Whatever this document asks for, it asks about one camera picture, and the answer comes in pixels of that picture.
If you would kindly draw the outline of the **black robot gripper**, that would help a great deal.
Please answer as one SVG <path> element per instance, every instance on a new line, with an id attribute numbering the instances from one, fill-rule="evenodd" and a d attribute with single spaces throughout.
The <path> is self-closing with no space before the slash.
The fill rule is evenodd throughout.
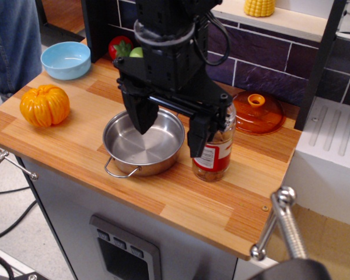
<path id="1" fill-rule="evenodd" d="M 170 34 L 135 26 L 143 58 L 118 57 L 119 88 L 135 127 L 145 134 L 158 117 L 159 107 L 189 116 L 190 157 L 201 157 L 207 142 L 219 131 L 231 97 L 208 76 L 208 26 L 189 25 Z"/>

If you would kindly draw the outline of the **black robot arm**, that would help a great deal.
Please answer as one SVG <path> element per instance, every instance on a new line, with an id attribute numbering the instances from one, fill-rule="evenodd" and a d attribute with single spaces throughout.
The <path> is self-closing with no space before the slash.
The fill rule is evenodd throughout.
<path id="1" fill-rule="evenodd" d="M 141 58 L 117 58 L 124 106 L 142 134 L 154 124 L 159 107 L 190 119 L 190 155 L 202 155 L 207 142 L 226 127 L 231 96 L 207 74 L 208 26 L 218 1 L 137 1 L 135 38 Z"/>

